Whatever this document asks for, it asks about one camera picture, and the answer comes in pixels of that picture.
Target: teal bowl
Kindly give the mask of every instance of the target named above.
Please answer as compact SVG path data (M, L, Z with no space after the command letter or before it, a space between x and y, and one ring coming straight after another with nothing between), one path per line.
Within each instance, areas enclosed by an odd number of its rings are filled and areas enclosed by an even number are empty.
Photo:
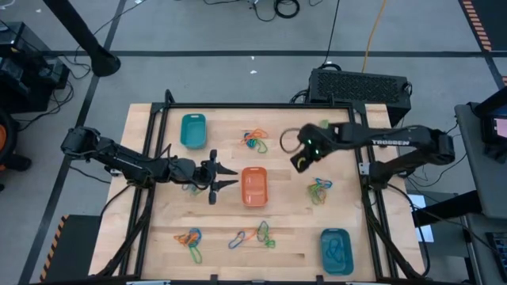
M183 116L180 142L186 148L192 150L198 150L206 146L206 117L203 114Z
M324 271L335 276L350 275L354 260L350 236L343 229L325 229L320 236Z

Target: concrete floor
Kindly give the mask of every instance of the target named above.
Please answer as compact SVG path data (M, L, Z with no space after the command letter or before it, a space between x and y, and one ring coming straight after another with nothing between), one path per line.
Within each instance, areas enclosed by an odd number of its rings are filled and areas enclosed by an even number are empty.
M302 0L300 14L291 19L260 22L249 5L206 6L202 1L146 0L126 13L110 49L113 51L325 51L333 21L334 0L310 7ZM128 9L134 0L72 0L91 30L112 18L118 5ZM259 5L262 17L272 15L271 1ZM341 0L332 44L334 51L363 51L381 0ZM53 50L73 51L77 44L48 10L42 0L21 1L0 10L3 21L24 21ZM110 25L97 34L105 42ZM407 76L414 85L412 111L405 125L423 124L447 130L455 124L453 107L468 101L482 101L496 90L494 77L482 57L445 58L439 51L481 51L457 0L389 0L375 34L373 51L400 51L392 57L371 57L367 72ZM404 51L434 51L417 57ZM24 173L0 173L6 190L0 193L0 283L20 280L34 237L48 228L35 252L35 270L29 276L36 282L62 215L98 215L105 204L108 185L70 171L64 181L55 212L41 224L55 179L63 161L59 145L73 127L85 97L93 101L86 126L97 127L103 135L120 140L128 106L131 103L162 101L171 89L178 102L288 102L307 85L311 69L322 56L128 56L111 77L88 76L71 80L75 95L60 113L47 116L20 133L18 151L33 160ZM86 57L78 61L86 62ZM360 71L361 57L331 57L344 70ZM507 60L494 59L501 74L507 75ZM72 67L81 73L79 67ZM36 114L19 117L30 118ZM459 137L457 156L464 154ZM73 162L90 174L108 179L97 163ZM430 181L443 167L428 166ZM467 192L474 188L467 160L448 171L442 180L428 188L434 192ZM460 261L433 262L431 276L448 281L466 277Z

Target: wooden tabletop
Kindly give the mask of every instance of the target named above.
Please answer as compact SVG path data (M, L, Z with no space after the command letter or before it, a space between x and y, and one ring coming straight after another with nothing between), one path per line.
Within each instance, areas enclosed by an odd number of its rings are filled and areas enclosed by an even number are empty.
M150 108L149 104L131 105L122 145L141 152ZM390 126L385 105L368 105L367 110L370 127ZM206 116L207 146L202 150L187 150L180 144L181 118L188 113ZM159 120L155 124L151 155L157 140ZM290 154L283 152L279 146L278 140L284 129L301 127L306 123L318 124L321 120L349 121L347 112L340 109L170 109L164 146L173 144L171 155L200 162L208 159L211 149L217 149L219 161L240 173L237 176L219 176L218 179L222 180L241 180L241 171L245 167L264 167L268 172L269 201L262 208L245 207L241 183L223 188L213 206L208 205L208 191L193 196L182 191L180 185L157 184L143 279L195 280L210 279L211 274L218 274L221 280L312 281L316 275L324 275L324 279L329 281L375 280L353 150L336 151L311 165L306 172L297 173L289 161ZM267 154L259 154L240 144L245 132L258 127L269 134L264 139L269 148ZM287 148L291 144L297 145L295 134L288 134L288 139L284 141L288 144ZM374 150L379 161L388 161L397 155L394 147L374 147ZM313 183L315 177L334 183L327 191L326 203L318 206L307 194L307 186ZM399 178L393 178L391 183L405 189ZM113 178L108 199L124 186L122 177ZM133 189L125 192L105 212L90 274L100 271L123 242L133 193ZM399 193L388 189L383 191L383 197L393 242L412 266L423 272L408 202ZM269 232L276 241L275 249L266 248L255 238L242 243L237 249L228 249L229 241L238 231L257 228L262 221L270 226ZM194 264L189 249L173 239L173 236L188 233L194 227L202 232L198 245L202 264ZM351 275L335 276L324 272L319 239L326 228L341 228L349 232L354 259ZM132 246L128 272L133 272L137 246L137 242ZM385 251L380 241L379 251L383 272L388 276Z

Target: black metal frame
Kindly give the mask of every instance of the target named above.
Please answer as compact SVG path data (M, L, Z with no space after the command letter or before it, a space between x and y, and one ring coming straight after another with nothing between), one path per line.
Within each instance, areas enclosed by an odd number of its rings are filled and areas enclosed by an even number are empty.
M144 146L143 146L143 154L148 154L148 151L149 151L150 145L151 145L151 141L153 139L154 122L155 122L155 119L156 119L156 116L158 115L158 113L162 112L162 120L161 120L159 129L158 129L158 139L157 139L155 155L160 153L160 151L162 149L162 143L164 140L164 134L166 131L167 116L168 116L170 108L297 108L297 109L301 109L301 108L311 108L311 109L334 108L334 109L347 110L348 114L349 114L349 121L352 123L356 122L356 118L354 116L354 110L358 111L360 113L361 123L368 126L368 119L366 117L365 108L364 107L363 108L361 108L361 107L354 108L354 106L350 103L336 103L333 105L329 105L329 104L174 103L172 96L170 95L170 93L168 91L166 91L166 102L165 103L153 103L151 106L150 118L148 120L148 126L147 126L147 134L146 134L146 138L145 138ZM368 160L370 162L373 162L375 160L375 155L373 154L373 148L371 146L369 146L367 148L367 150L368 150ZM359 149L354 150L354 153L355 153L356 161L357 161L356 167L358 167L358 163L363 162L361 150L359 150ZM370 203L369 195L368 195L368 191L369 191L368 182L367 182L367 180L365 180L364 178L359 176L359 174L358 174L358 177L360 180L361 195L368 201L368 203ZM139 250L137 253L137 257L136 257L135 271L134 271L134 275L138 276L138 277L140 277L142 275L142 270L143 270L143 259L144 259L144 254L145 254L145 250L146 250L148 230L150 227L151 208L153 206L155 186L153 188L147 189L147 191L148 191L148 197L147 197L148 202L145 205L145 207L149 207L148 211L150 213L150 217L148 218L148 222L140 234ZM137 217L139 214L140 200L141 200L140 198L141 198L142 192L143 192L143 190L139 189L139 188L137 188L135 190L134 199L132 201L131 215L130 215L130 218L128 221L127 234L131 233L131 231L137 221ZM388 236L390 236L382 192L375 192L375 197L376 197L376 201L377 201L376 204L378 207L379 220L382 224L384 231L387 233ZM375 230L369 224L367 224L367 228L368 228L368 239L369 239L371 252L372 252L372 262L373 262L373 269L375 272L375 278L377 280L379 280L379 279L383 278L383 270L382 270L381 260L379 257L379 247L377 244L376 233L375 233ZM130 251L125 255L124 259L121 262L120 271L119 271L120 276L125 276L127 274L129 258L130 258ZM391 274L391 277L398 278L398 268L395 264L394 259L392 258L392 256L389 253L387 253L387 262L389 265L389 272ZM210 282L212 282L213 279L218 280L218 276L216 276L216 275L212 275L210 277L211 277ZM172 280L171 281L171 283L175 283L175 282L191 284L191 283L195 283L196 281L191 281L191 280L188 280L188 281L182 281L182 280L174 281L174 280ZM241 283L241 284L243 284L244 282L245 281L237 281L237 282L230 281L227 283L231 283L231 284ZM314 282L290 282L290 283L314 284Z

